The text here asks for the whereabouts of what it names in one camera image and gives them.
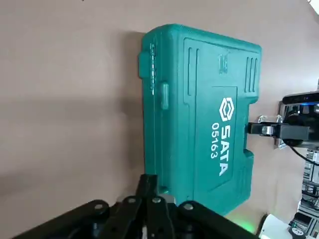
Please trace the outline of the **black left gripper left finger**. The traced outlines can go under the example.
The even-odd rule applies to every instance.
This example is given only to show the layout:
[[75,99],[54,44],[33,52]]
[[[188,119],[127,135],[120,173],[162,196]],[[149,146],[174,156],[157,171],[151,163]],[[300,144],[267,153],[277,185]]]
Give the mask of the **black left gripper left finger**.
[[150,175],[142,174],[135,194],[109,205],[93,200],[28,229],[17,239],[143,239]]

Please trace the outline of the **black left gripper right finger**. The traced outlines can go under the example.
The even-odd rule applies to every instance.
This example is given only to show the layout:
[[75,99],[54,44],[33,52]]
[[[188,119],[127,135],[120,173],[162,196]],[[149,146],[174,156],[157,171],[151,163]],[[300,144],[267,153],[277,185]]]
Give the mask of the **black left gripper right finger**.
[[146,238],[148,239],[257,239],[227,218],[196,201],[180,205],[157,194],[157,176],[144,174]]

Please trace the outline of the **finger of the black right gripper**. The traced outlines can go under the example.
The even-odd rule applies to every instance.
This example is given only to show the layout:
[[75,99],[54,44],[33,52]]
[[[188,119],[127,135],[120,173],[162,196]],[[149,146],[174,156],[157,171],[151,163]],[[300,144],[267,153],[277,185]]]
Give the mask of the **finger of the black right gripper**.
[[277,122],[249,122],[247,133],[260,136],[281,136],[281,123]]

